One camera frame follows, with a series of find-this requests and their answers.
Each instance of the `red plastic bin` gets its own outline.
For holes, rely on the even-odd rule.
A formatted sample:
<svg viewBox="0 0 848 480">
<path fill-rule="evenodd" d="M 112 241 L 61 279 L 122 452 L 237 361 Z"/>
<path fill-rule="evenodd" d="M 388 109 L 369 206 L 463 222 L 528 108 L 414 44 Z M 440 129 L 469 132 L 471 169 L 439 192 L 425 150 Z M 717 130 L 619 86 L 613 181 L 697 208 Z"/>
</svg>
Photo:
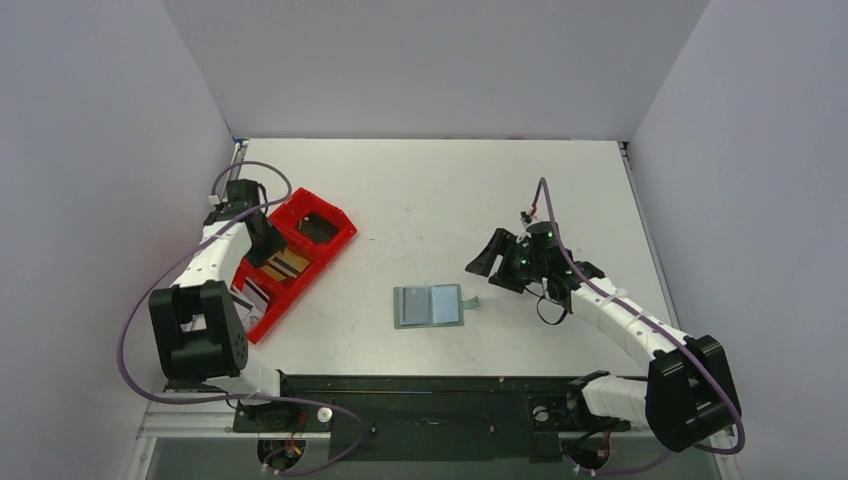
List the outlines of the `red plastic bin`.
<svg viewBox="0 0 848 480">
<path fill-rule="evenodd" d="M 297 223 L 310 213 L 317 214 L 338 227 L 339 232 L 329 243 L 315 244 L 297 230 Z M 250 278 L 269 297 L 265 315 L 247 332 L 247 339 L 254 344 L 268 333 L 357 232 L 353 222 L 342 210 L 303 188 L 298 188 L 268 219 L 286 239 L 289 248 L 310 263 L 297 278 L 278 282 L 267 273 L 254 268 L 247 260 L 241 261 L 233 285 L 242 289 L 245 279 Z"/>
</svg>

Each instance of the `white table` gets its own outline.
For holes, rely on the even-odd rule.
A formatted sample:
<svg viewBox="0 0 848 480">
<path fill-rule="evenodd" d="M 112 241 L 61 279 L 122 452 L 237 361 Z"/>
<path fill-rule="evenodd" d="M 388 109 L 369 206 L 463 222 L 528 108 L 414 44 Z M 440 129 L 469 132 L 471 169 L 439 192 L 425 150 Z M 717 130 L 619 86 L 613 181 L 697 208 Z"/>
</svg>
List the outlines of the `white table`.
<svg viewBox="0 0 848 480">
<path fill-rule="evenodd" d="M 615 142 L 252 139 L 245 160 L 275 165 L 359 229 L 255 345 L 267 365 L 314 375 L 580 376 L 645 371 L 578 317 L 536 316 L 535 298 L 464 271 L 497 227 L 519 233 L 540 176 L 578 260 L 606 272 L 661 320 L 669 314 Z M 245 166 L 241 178 L 282 181 Z M 543 202 L 539 215 L 544 217 Z M 392 288 L 462 285 L 481 305 L 462 327 L 396 330 Z M 543 310 L 551 319 L 555 308 Z"/>
</svg>

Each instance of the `gray wall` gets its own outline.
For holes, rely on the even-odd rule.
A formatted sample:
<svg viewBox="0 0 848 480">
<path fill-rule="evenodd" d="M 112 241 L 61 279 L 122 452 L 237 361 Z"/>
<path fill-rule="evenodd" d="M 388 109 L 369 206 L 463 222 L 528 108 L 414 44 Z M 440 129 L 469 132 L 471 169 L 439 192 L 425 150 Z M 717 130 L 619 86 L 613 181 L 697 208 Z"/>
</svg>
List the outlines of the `gray wall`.
<svg viewBox="0 0 848 480">
<path fill-rule="evenodd" d="M 232 142 L 156 0 L 4 2 L 0 65 L 0 476 L 122 478 L 144 403 L 118 327 L 199 239 Z"/>
<path fill-rule="evenodd" d="M 164 0 L 241 136 L 627 140 L 707 0 Z"/>
<path fill-rule="evenodd" d="M 846 18 L 711 1 L 631 145 L 680 323 L 727 348 L 747 478 L 848 471 Z"/>
</svg>

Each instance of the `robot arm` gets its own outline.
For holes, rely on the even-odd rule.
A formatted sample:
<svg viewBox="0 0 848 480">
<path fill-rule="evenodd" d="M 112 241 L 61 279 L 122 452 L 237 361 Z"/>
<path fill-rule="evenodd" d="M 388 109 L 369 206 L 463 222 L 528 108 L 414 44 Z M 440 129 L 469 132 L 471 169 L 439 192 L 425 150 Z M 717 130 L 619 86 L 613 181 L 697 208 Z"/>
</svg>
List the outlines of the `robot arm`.
<svg viewBox="0 0 848 480">
<path fill-rule="evenodd" d="M 669 450 L 680 452 L 733 424 L 726 405 L 710 388 L 685 355 L 656 329 L 612 301 L 626 302 L 680 341 L 707 368 L 739 408 L 739 400 L 721 344 L 710 336 L 694 339 L 664 324 L 626 298 L 604 273 L 589 262 L 576 262 L 596 292 L 568 266 L 559 249 L 550 222 L 525 222 L 527 230 L 516 236 L 505 229 L 495 231 L 489 244 L 466 271 L 489 276 L 496 257 L 500 267 L 489 283 L 521 293 L 530 283 L 539 283 L 545 297 L 595 325 L 647 369 L 648 380 L 630 380 L 595 372 L 577 381 L 580 396 L 574 413 L 628 420 L 649 427 Z"/>
<path fill-rule="evenodd" d="M 233 180 L 226 190 L 227 200 L 215 205 L 204 222 L 201 241 L 260 205 L 257 182 Z M 199 251 L 170 287 L 151 293 L 148 308 L 168 379 L 206 382 L 230 393 L 279 394 L 279 374 L 248 358 L 230 286 L 242 259 L 259 266 L 285 247 L 280 232 L 257 211 Z M 205 328 L 184 328 L 197 319 L 203 319 Z"/>
</svg>

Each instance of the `black metal base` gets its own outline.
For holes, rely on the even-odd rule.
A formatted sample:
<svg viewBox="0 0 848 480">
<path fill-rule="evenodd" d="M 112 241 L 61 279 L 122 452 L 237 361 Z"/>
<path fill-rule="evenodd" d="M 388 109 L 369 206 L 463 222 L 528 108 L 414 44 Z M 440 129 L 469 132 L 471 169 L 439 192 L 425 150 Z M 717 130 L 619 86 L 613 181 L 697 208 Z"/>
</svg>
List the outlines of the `black metal base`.
<svg viewBox="0 0 848 480">
<path fill-rule="evenodd" d="M 282 391 L 347 408 L 371 438 L 346 461 L 479 461 L 526 457 L 561 462 L 559 432 L 597 429 L 609 419 L 571 412 L 575 377 L 287 376 Z M 288 431 L 297 413 L 286 404 L 236 414 L 235 431 Z M 539 407 L 544 415 L 537 415 Z M 308 411 L 306 432 L 327 431 Z M 362 428 L 343 414 L 331 422 L 330 456 Z M 620 430 L 629 428 L 624 425 Z"/>
</svg>

